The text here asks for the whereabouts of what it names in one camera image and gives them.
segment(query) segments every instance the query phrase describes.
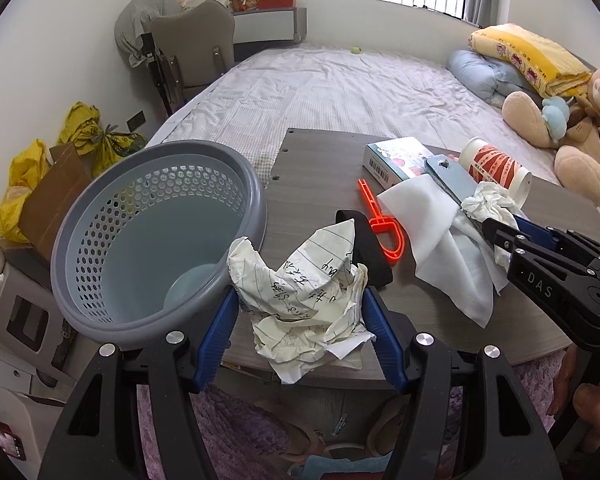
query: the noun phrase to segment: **beige chair back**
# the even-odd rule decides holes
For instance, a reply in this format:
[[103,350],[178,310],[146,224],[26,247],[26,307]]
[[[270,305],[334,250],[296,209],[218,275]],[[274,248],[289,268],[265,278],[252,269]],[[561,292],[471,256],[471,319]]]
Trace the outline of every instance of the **beige chair back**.
[[234,66],[234,30],[233,15],[215,0],[151,21],[156,47],[177,60],[187,99]]

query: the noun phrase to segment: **folded yellow blanket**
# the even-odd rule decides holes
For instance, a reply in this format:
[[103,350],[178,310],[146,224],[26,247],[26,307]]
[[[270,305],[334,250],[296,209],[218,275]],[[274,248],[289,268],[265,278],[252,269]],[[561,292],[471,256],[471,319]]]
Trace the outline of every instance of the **folded yellow blanket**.
[[591,72],[578,58],[513,23],[476,30],[469,46],[483,56],[509,61],[542,97],[587,94]]

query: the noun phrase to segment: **orange plastic handle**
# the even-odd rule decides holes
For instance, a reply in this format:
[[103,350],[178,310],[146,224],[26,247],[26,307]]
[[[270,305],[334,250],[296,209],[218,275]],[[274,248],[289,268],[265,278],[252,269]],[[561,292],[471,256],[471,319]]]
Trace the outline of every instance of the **orange plastic handle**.
[[365,199],[366,205],[374,215],[374,217],[369,220],[369,225],[371,225],[373,232],[376,234],[393,233],[395,235],[397,247],[394,250],[387,249],[384,245],[380,244],[384,257],[389,264],[395,265],[404,254],[406,244],[402,227],[394,217],[382,214],[382,210],[380,209],[378,202],[376,202],[376,198],[373,196],[373,193],[371,193],[371,189],[364,179],[360,178],[358,180],[358,187],[362,192],[362,197]]

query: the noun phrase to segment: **bed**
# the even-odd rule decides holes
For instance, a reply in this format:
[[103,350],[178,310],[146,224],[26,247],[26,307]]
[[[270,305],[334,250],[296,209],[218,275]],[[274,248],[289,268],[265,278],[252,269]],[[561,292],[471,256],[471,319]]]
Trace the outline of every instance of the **bed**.
[[220,142],[242,153],[266,184],[289,127],[413,136],[457,151],[477,136],[558,184],[554,152],[521,139],[444,67],[310,44],[266,50],[235,66],[171,116],[149,145]]

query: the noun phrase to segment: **silver screw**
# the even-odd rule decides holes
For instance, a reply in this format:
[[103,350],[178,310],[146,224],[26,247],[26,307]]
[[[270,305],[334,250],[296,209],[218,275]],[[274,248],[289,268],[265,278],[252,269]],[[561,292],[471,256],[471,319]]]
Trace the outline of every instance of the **silver screw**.
[[167,334],[167,343],[175,345],[184,339],[184,334],[180,330],[174,330]]
[[431,334],[427,334],[426,332],[420,332],[416,336],[416,341],[422,346],[433,345],[433,336]]
[[487,345],[484,347],[484,353],[487,354],[487,357],[491,359],[495,359],[496,357],[500,357],[500,349],[494,345]]
[[110,355],[113,355],[113,353],[116,351],[116,346],[113,343],[105,343],[104,345],[102,345],[100,347],[100,355],[102,357],[109,357]]

